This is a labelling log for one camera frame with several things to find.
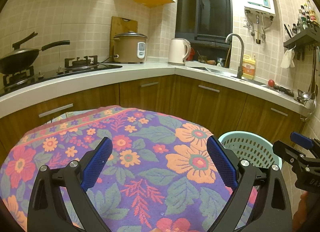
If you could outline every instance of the rice cooker control panel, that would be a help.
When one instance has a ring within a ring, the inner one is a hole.
[[[145,44],[145,42],[139,42],[138,43],[138,50],[137,50],[137,57],[140,59],[144,59],[145,54],[146,54],[146,44]]]

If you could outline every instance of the wall outlet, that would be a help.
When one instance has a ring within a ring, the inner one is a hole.
[[[251,29],[251,24],[250,24],[250,22],[249,22],[248,20],[244,19],[244,20],[243,20],[243,27],[244,27],[244,28]]]
[[[248,26],[247,26],[247,23],[248,23],[248,20],[243,20],[243,27],[244,28],[248,28]]]

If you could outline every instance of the stainless steel sink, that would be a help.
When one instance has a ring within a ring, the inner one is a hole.
[[[203,71],[210,72],[210,73],[213,73],[213,74],[216,74],[216,75],[220,75],[220,76],[237,78],[236,74],[232,74],[232,73],[225,72],[225,71],[220,71],[220,70],[215,70],[215,69],[212,69],[212,68],[202,68],[202,67],[191,67],[191,68],[203,70]],[[258,85],[258,86],[261,86],[261,87],[268,88],[268,85],[266,85],[264,83],[261,83],[261,82],[258,82],[258,81],[255,81],[253,79],[247,79],[247,78],[242,77],[241,80],[245,81],[245,82],[252,83],[254,85]]]

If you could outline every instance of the cabinet handle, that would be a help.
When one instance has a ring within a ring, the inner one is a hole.
[[[274,109],[274,108],[271,108],[271,111],[274,111],[274,112],[276,112],[276,113],[282,114],[282,115],[284,115],[284,116],[288,116],[288,114],[286,114],[286,113],[284,113],[284,112],[281,112],[281,111],[279,111],[279,110],[277,110],[277,109]]]
[[[64,109],[67,109],[67,108],[70,108],[70,107],[73,107],[73,104],[67,104],[67,105],[65,105],[65,106],[61,106],[61,107],[59,107],[59,108],[56,108],[56,109],[47,111],[47,112],[42,113],[42,114],[39,114],[39,118],[45,117],[45,116],[47,116],[47,115],[50,115],[50,114],[53,114],[53,113],[56,113],[56,112],[59,112],[59,111],[62,111],[62,110],[64,110]]]
[[[214,92],[220,93],[220,90],[217,90],[217,89],[213,89],[213,88],[206,87],[206,86],[203,86],[203,85],[198,85],[198,86],[200,88],[203,88],[203,89],[207,89],[207,90],[210,90],[210,91],[214,91]]]
[[[140,87],[146,87],[146,86],[157,85],[157,84],[159,84],[159,82],[154,82],[154,83],[149,83],[149,84],[140,85]]]

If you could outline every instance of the dark window frame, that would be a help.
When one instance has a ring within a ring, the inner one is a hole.
[[[230,7],[230,33],[233,32],[233,7],[232,0],[227,0],[229,3],[228,7]],[[222,36],[213,36],[213,35],[204,35],[199,34],[199,10],[200,10],[200,0],[196,0],[196,21],[195,21],[195,30],[194,33],[186,33],[186,32],[175,32],[176,38],[185,38],[189,40],[191,43],[198,44],[207,44],[212,47],[220,47],[220,48],[229,48],[229,44],[225,43],[226,37]]]

